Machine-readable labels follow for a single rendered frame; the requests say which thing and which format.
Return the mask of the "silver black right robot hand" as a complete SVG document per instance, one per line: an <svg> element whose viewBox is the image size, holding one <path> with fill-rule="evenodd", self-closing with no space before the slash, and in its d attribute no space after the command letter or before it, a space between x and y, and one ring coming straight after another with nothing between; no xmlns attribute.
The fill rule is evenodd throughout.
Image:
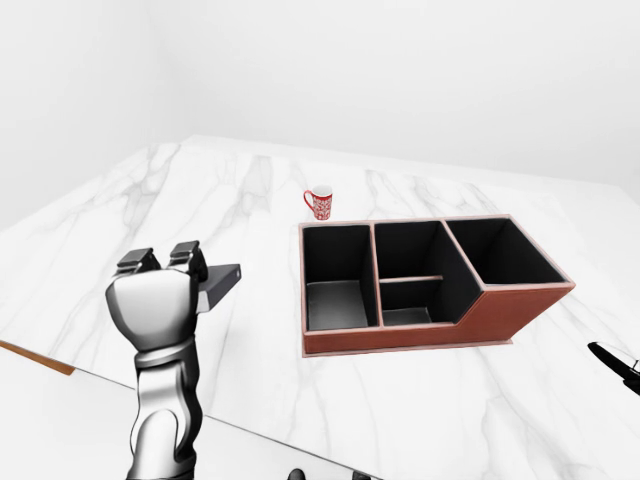
<svg viewBox="0 0 640 480"><path fill-rule="evenodd" d="M640 396L640 359L602 342L590 342L589 350L608 368L620 376L624 385Z"/></svg>

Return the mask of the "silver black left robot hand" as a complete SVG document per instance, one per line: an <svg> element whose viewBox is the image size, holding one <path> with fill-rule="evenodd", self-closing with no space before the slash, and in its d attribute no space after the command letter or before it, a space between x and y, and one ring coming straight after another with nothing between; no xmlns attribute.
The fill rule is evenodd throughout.
<svg viewBox="0 0 640 480"><path fill-rule="evenodd" d="M106 289L110 315L139 352L177 345L194 335L199 286L207 279L197 240L177 244L165 268L151 248L132 250Z"/></svg>

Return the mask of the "red-brown desk caddy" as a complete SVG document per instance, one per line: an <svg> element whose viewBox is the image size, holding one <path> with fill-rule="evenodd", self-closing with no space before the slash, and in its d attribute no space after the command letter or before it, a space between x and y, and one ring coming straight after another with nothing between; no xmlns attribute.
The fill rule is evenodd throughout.
<svg viewBox="0 0 640 480"><path fill-rule="evenodd" d="M573 281L505 214L301 224L305 356L507 344Z"/></svg>

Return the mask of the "brown wooden strip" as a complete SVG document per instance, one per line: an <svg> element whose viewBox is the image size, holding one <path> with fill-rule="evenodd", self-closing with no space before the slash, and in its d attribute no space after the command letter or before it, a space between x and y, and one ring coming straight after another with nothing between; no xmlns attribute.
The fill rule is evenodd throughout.
<svg viewBox="0 0 640 480"><path fill-rule="evenodd" d="M62 373L64 375L70 376L74 371L75 368L71 365L65 364L63 362L54 360L52 358L46 357L46 356L42 356L39 355L35 352L26 350L22 347L19 347L17 345L13 345L11 343L7 343L5 341L1 341L0 340L0 347L12 351L18 355L21 355L25 358L28 358L36 363L39 363L41 365L44 365L52 370L55 370L59 373Z"/></svg>

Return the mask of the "dark grey book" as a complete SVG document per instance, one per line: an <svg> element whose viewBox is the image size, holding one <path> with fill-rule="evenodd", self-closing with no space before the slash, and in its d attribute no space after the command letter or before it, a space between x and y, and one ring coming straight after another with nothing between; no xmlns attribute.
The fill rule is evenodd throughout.
<svg viewBox="0 0 640 480"><path fill-rule="evenodd" d="M196 313L211 311L240 281L239 264L208 267L208 278L199 284Z"/></svg>

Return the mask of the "red white patterned mug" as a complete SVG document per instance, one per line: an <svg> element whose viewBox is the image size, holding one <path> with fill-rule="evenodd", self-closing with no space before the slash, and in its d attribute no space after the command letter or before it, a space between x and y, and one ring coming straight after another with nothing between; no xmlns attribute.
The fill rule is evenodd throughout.
<svg viewBox="0 0 640 480"><path fill-rule="evenodd" d="M318 185L303 193L303 200L312 211L314 218L325 221L330 218L333 190L328 185Z"/></svg>

